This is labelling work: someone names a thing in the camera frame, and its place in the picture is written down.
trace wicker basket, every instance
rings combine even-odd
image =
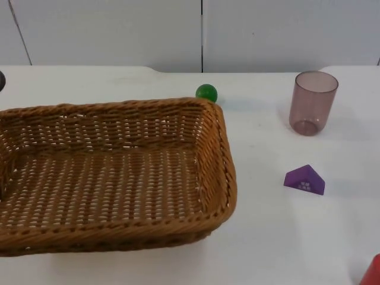
[[[0,255],[127,251],[208,236],[236,176],[203,99],[0,112]]]

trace purple block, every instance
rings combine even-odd
[[[310,166],[305,165],[286,173],[284,186],[323,195],[325,182]]]

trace purple transparent cup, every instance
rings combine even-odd
[[[338,89],[338,80],[322,71],[306,71],[296,77],[289,124],[300,135],[315,135],[327,123]]]

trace red cup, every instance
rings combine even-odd
[[[360,285],[380,285],[380,254],[373,258]]]

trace white tabletop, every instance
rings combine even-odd
[[[0,66],[0,108],[193,96],[216,86],[236,166],[234,215],[202,242],[170,249],[0,258],[0,283],[357,284],[380,252],[380,68],[332,66],[340,82],[315,137],[287,123],[294,73],[164,74],[140,67]],[[311,164],[319,196],[283,186]]]

